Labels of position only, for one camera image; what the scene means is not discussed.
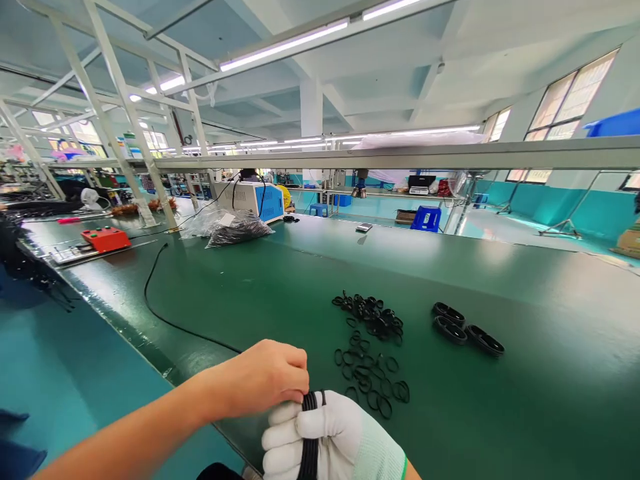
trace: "concrete pillar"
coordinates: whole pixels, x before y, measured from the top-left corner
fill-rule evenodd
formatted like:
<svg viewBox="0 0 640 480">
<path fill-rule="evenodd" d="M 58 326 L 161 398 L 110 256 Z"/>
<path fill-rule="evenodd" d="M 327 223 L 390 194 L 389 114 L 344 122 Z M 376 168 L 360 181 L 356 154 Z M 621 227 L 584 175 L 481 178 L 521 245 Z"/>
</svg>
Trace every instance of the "concrete pillar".
<svg viewBox="0 0 640 480">
<path fill-rule="evenodd" d="M 317 79 L 306 79 L 300 82 L 300 130 L 303 137 L 322 135 L 322 85 Z M 321 148 L 304 149 L 304 151 L 321 150 Z M 303 169 L 304 183 L 320 184 L 322 170 Z"/>
</svg>

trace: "person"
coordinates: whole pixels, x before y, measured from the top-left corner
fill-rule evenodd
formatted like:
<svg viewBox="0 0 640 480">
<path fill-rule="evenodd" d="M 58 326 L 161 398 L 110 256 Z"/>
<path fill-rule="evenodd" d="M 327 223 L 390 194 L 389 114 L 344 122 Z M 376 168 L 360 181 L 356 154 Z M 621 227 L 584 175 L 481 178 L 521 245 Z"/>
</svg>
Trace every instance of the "person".
<svg viewBox="0 0 640 480">
<path fill-rule="evenodd" d="M 265 480 L 297 478 L 302 438 L 319 439 L 319 480 L 419 480 L 402 448 L 355 402 L 336 392 L 315 392 L 318 408 L 302 412 L 308 392 L 306 352 L 262 340 L 100 430 L 33 478 L 150 478 L 204 425 L 276 407 L 262 437 Z M 214 464 L 199 478 L 229 477 Z"/>
</svg>

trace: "red control box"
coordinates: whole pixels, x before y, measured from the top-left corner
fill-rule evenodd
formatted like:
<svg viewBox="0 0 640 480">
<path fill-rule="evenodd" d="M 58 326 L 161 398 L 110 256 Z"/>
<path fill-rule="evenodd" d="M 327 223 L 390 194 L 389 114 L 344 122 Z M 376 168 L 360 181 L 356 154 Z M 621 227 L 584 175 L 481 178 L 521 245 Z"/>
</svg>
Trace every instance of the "red control box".
<svg viewBox="0 0 640 480">
<path fill-rule="evenodd" d="M 84 230 L 82 238 L 93 245 L 100 253 L 130 247 L 129 237 L 122 230 L 113 227 Z"/>
</svg>

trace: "white work glove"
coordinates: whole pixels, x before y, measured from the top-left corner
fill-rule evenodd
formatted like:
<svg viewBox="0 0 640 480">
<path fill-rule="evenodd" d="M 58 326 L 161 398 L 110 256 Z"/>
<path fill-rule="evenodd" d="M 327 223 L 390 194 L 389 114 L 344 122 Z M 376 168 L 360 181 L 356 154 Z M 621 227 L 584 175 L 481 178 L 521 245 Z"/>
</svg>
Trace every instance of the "white work glove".
<svg viewBox="0 0 640 480">
<path fill-rule="evenodd" d="M 407 456 L 367 412 L 350 398 L 315 392 L 318 408 L 303 412 L 284 403 L 269 416 L 262 435 L 265 480 L 296 480 L 302 438 L 319 439 L 318 480 L 403 480 Z"/>
</svg>

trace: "blue stool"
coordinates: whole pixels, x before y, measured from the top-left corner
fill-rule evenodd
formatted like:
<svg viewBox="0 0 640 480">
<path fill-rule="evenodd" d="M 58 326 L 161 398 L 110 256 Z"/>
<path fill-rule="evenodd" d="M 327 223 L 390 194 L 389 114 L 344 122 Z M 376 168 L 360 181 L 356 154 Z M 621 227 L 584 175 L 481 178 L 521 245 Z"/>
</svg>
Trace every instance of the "blue stool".
<svg viewBox="0 0 640 480">
<path fill-rule="evenodd" d="M 328 217 L 329 216 L 329 206 L 324 203 L 314 203 L 309 207 L 309 214 L 311 214 L 311 210 L 315 210 L 314 216 L 316 217 Z"/>
<path fill-rule="evenodd" d="M 418 207 L 411 230 L 422 230 L 438 233 L 442 210 L 438 207 Z"/>
<path fill-rule="evenodd" d="M 484 203 L 484 208 L 487 208 L 487 204 L 489 203 L 489 194 L 488 193 L 476 193 L 475 198 L 473 199 L 473 208 L 479 209 L 480 204 Z"/>
</svg>

